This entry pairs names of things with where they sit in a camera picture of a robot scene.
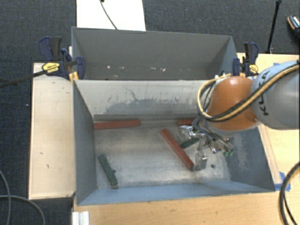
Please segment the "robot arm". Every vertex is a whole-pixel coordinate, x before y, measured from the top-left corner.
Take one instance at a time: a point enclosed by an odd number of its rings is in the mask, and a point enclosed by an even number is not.
[[[214,132],[249,129],[258,121],[274,129],[299,128],[299,61],[270,67],[254,80],[220,79],[205,84],[198,93],[199,113]],[[209,86],[214,86],[210,102],[202,105]]]

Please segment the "red stick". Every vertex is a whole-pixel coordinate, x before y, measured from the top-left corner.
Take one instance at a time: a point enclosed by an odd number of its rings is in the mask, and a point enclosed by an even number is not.
[[[183,163],[187,166],[188,169],[192,169],[194,167],[193,161],[188,157],[188,155],[184,152],[184,150],[179,146],[177,141],[172,137],[167,129],[161,130],[160,134],[164,137],[164,139],[168,142],[171,148],[176,152],[179,158],[183,161]]]
[[[110,122],[96,122],[94,123],[94,129],[112,129],[112,128],[131,128],[138,127],[141,125],[139,120],[120,120]]]

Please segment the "wooden table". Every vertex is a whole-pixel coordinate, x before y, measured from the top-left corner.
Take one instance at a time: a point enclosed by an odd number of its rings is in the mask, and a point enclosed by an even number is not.
[[[296,60],[299,56],[260,54],[260,71]],[[279,171],[285,174],[299,161],[299,130],[276,131],[268,128]],[[297,221],[300,221],[299,173],[291,181],[286,197]],[[91,225],[280,225],[278,194],[260,193],[159,202],[136,202],[76,206],[74,211],[90,212]]]

